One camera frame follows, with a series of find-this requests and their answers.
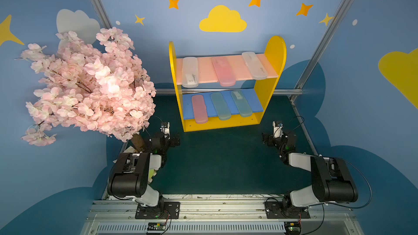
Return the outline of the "white pencil case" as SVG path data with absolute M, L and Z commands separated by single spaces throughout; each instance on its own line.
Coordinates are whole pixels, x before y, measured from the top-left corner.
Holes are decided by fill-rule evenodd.
M 196 88 L 199 85 L 199 66 L 196 57 L 186 57 L 182 62 L 182 86 Z
M 242 58 L 254 80 L 264 80 L 268 73 L 254 52 L 243 52 Z

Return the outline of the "pink pencil case top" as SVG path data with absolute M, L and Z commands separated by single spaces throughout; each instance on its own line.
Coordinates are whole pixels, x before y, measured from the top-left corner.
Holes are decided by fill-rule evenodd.
M 236 78 L 226 57 L 212 57 L 212 65 L 222 87 L 232 87 Z

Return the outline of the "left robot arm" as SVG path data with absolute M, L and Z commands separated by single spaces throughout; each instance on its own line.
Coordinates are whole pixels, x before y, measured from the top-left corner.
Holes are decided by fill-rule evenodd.
M 166 165 L 168 150 L 180 145 L 180 136 L 157 132 L 145 140 L 135 134 L 131 143 L 133 151 L 121 153 L 114 163 L 107 192 L 119 200 L 133 200 L 142 208 L 162 208 L 163 197 L 150 183 Z

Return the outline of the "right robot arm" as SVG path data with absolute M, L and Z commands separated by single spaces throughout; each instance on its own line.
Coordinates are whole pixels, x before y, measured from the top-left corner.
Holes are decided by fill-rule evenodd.
M 358 190 L 344 160 L 296 151 L 296 136 L 262 133 L 262 142 L 278 150 L 281 161 L 311 174 L 311 184 L 285 194 L 283 210 L 301 210 L 321 203 L 349 203 L 358 200 Z

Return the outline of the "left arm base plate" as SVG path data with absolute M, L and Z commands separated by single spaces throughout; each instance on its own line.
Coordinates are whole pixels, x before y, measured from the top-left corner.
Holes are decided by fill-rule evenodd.
M 180 206 L 177 201 L 161 201 L 155 207 L 138 205 L 135 219 L 178 219 Z

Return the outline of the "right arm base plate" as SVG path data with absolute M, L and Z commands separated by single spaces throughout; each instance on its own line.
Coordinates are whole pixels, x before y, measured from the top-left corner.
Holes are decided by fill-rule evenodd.
M 310 219 L 307 208 L 295 207 L 282 201 L 266 200 L 264 203 L 268 219 Z

